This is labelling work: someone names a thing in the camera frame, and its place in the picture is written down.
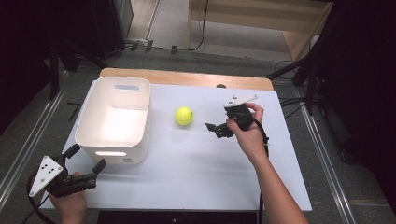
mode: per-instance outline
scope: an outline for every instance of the finger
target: finger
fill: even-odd
[[[238,135],[242,132],[242,130],[239,128],[238,124],[235,122],[233,119],[227,119],[226,120],[228,128],[233,132],[234,134]]]
[[[262,123],[262,115],[264,113],[264,109],[261,106],[256,105],[254,103],[246,103],[246,104],[247,104],[248,108],[251,108],[254,110],[254,115],[253,115],[254,119],[256,119],[260,123]]]
[[[79,176],[79,175],[81,175],[81,173],[80,173],[79,171],[75,171],[75,172],[74,172],[74,175],[75,175],[75,176]],[[82,195],[83,197],[85,197],[85,190],[79,191],[79,192],[77,192],[77,193],[75,193],[75,194],[79,194],[79,195]]]

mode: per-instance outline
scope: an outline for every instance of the yellow tennis ball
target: yellow tennis ball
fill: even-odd
[[[175,120],[180,125],[189,125],[193,117],[192,110],[186,106],[180,107],[175,114]]]

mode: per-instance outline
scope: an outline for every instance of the white table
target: white table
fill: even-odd
[[[226,120],[223,103],[234,94],[258,94],[263,127],[270,140],[270,160],[291,195],[312,210],[289,131],[274,91],[208,87],[151,86],[152,125],[146,159],[137,165],[108,164],[97,187],[87,190],[88,207],[99,210],[257,211],[260,190],[253,166],[236,138],[218,139],[205,123]],[[174,121],[180,106],[194,112],[190,126]],[[64,151],[76,143],[73,131]],[[69,173],[90,173],[95,162],[80,150],[66,162]],[[52,208],[50,201],[42,208]]]

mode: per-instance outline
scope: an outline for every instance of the black cable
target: black cable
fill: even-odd
[[[294,97],[294,98],[278,98],[278,99],[280,99],[280,100],[285,100],[284,102],[287,102],[287,101],[291,101],[291,100],[297,100],[297,99],[304,99],[303,97]]]
[[[295,110],[293,110],[290,114],[288,114],[286,117],[285,117],[285,119],[287,119],[288,117],[290,117],[292,114],[294,114],[297,110],[299,110],[303,105],[305,105],[305,104],[302,104],[302,105],[299,105]]]
[[[203,33],[204,29],[201,29],[201,21],[198,21],[198,28],[199,28],[199,33],[201,33],[202,38],[204,38],[204,33]]]
[[[290,64],[294,65],[294,68],[298,68],[298,66],[294,64],[294,61],[286,60],[286,61],[280,61],[280,62],[276,63],[275,66],[274,66],[274,72],[276,72],[276,67],[277,67],[280,63],[290,63]],[[279,76],[279,77],[280,77],[281,79],[291,80],[291,78],[285,78],[285,77],[282,77],[282,76]]]
[[[151,46],[151,47],[147,47],[147,46],[145,46],[145,45],[139,45],[139,44],[137,44],[137,46],[138,46],[139,48],[164,49],[164,50],[172,50],[172,51],[175,51],[175,50],[176,50],[176,51],[187,51],[187,52],[191,52],[191,51],[197,50],[198,48],[200,48],[200,47],[203,45],[204,39],[205,39],[205,22],[206,22],[206,14],[207,14],[207,5],[208,5],[208,3],[209,3],[209,0],[206,0],[204,21],[203,21],[203,25],[202,25],[202,32],[201,32],[201,25],[200,25],[200,33],[202,34],[202,38],[201,38],[201,42],[199,43],[199,45],[198,45],[196,48],[194,48],[194,49],[169,49],[169,48],[152,47],[152,46]],[[132,46],[127,46],[127,47],[125,47],[125,48],[123,48],[123,49],[117,49],[117,50],[115,50],[115,51],[109,52],[109,54],[116,53],[116,52],[119,52],[119,51],[123,51],[123,50],[129,49],[129,48],[131,48],[131,47],[132,47]]]
[[[259,127],[260,132],[262,133],[262,141],[264,142],[264,149],[265,153],[267,154],[267,157],[270,156],[269,150],[268,150],[268,140],[269,138],[267,137],[267,134],[264,131],[264,128],[262,127],[262,124],[256,120],[255,118],[242,114],[242,113],[227,113],[228,117],[245,117],[247,119],[253,120],[254,123]],[[263,215],[263,208],[264,208],[264,201],[262,199],[262,194],[260,193],[260,203],[259,203],[259,224],[262,224],[262,215]]]
[[[47,197],[44,199],[44,201],[37,207],[39,208],[41,205],[43,205],[43,203],[49,198],[50,195],[47,195]],[[21,224],[25,224],[27,223],[27,221],[29,220],[29,218],[35,213],[35,209],[33,209],[29,215],[26,216],[25,220],[21,223]]]
[[[303,97],[290,98],[290,99],[287,99],[287,100],[281,102],[280,106],[284,107],[287,105],[294,105],[294,104],[300,103],[300,102],[305,102],[305,98],[303,98]],[[312,102],[315,104],[319,104],[321,102],[321,99],[312,99]]]
[[[265,153],[267,154],[267,157],[270,157],[269,151],[268,151],[268,137],[267,134],[265,134],[264,128],[262,127],[262,124],[253,118],[253,121],[256,123],[257,126],[259,126],[260,131],[262,132],[262,139],[264,141],[264,148],[265,148]],[[262,224],[262,215],[264,211],[264,201],[262,199],[262,194],[260,193],[260,203],[259,203],[259,224]]]
[[[279,100],[290,100],[290,99],[295,99],[295,98],[289,98],[289,97],[277,97]]]
[[[35,204],[35,201],[33,200],[33,198],[29,196],[30,188],[32,187],[32,183],[33,183],[33,180],[35,179],[35,177],[36,177],[36,175],[37,175],[37,172],[38,172],[38,168],[37,168],[34,172],[32,172],[32,174],[29,176],[29,179],[28,179],[28,181],[27,181],[27,184],[26,184],[27,198],[28,198],[28,200],[29,200],[30,205],[32,205],[33,209],[35,210],[35,213],[38,215],[38,217],[39,217],[41,220],[43,220],[45,223],[48,223],[48,224],[55,224],[54,221],[52,221],[49,217],[47,217],[46,215],[44,215],[44,214],[38,209],[39,206],[40,206],[41,204],[40,204],[39,206],[37,206],[37,204]]]
[[[202,39],[201,39],[201,43],[199,43],[198,47],[196,47],[195,49],[189,49],[189,51],[194,51],[198,48],[201,47],[202,43],[204,43],[204,38],[205,38],[205,22],[206,22],[206,13],[207,13],[207,5],[209,3],[209,0],[206,0],[206,6],[205,6],[205,14],[204,14],[204,22],[202,24]]]

